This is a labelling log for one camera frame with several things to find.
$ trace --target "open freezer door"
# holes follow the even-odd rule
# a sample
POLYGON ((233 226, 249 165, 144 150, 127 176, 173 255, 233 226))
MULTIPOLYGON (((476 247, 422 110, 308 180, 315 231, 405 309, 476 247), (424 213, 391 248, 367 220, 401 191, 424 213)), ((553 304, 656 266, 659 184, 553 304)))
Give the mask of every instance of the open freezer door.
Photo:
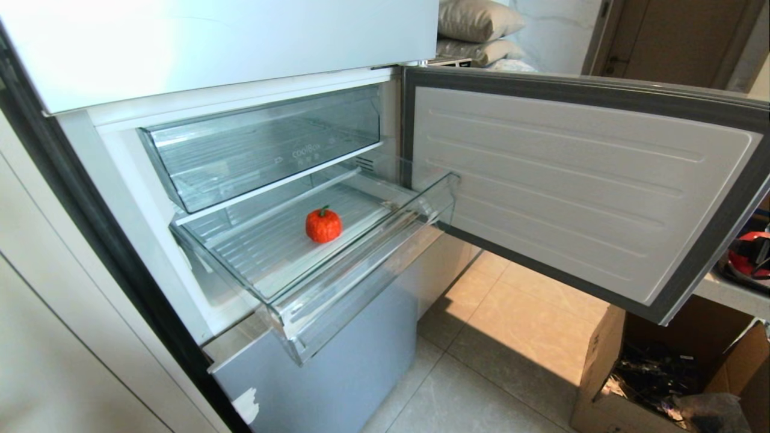
POLYGON ((450 234, 660 324, 770 186, 767 102, 458 68, 404 84, 403 154, 461 178, 450 234))

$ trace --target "peeling sticker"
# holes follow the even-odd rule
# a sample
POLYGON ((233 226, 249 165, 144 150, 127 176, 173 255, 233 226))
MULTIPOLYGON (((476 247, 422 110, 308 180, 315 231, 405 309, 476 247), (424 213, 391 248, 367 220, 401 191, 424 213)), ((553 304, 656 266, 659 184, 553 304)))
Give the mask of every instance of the peeling sticker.
POLYGON ((238 415, 243 418, 247 424, 251 424, 259 414, 259 403, 256 402, 256 388, 249 388, 233 401, 233 407, 238 415))

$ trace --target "orange pumpkin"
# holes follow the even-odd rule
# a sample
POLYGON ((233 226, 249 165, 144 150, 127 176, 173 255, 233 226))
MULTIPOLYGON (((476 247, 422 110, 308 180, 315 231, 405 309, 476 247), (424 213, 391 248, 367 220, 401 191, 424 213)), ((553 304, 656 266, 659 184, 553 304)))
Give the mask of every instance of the orange pumpkin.
POLYGON ((324 206, 307 215, 305 219, 305 233, 318 243, 326 243, 336 239, 342 233, 342 220, 340 216, 324 206))

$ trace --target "red object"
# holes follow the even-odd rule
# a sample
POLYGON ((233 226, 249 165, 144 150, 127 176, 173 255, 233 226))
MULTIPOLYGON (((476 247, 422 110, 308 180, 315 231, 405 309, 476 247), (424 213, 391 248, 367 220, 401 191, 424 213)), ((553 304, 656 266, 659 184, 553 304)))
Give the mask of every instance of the red object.
MULTIPOLYGON (((752 241, 754 239, 757 239, 758 237, 770 238, 770 233, 748 232, 745 235, 739 237, 738 240, 752 241)), ((741 274, 744 274, 747 277, 750 277, 752 275, 752 271, 754 270, 755 265, 749 261, 749 257, 743 256, 738 252, 730 249, 730 251, 728 252, 728 259, 730 260, 730 264, 735 268, 735 270, 737 270, 741 274)), ((757 270, 755 274, 756 277, 767 277, 768 275, 770 275, 770 270, 767 270, 767 269, 757 270)))
POLYGON ((342 233, 340 216, 324 206, 307 215, 305 233, 317 243, 326 243, 336 239, 342 233))

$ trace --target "cardboard box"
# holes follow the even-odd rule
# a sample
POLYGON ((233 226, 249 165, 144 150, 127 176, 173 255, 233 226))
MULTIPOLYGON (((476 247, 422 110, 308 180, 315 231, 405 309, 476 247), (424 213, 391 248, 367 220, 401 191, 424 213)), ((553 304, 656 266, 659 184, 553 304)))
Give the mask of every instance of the cardboard box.
POLYGON ((770 431, 770 347, 758 324, 741 339, 753 317, 693 296, 668 327, 660 327, 610 307, 591 337, 580 391, 571 419, 580 433, 683 433, 668 418, 620 395, 602 392, 623 341, 660 341, 698 360, 705 392, 730 392, 741 398, 753 433, 770 431))

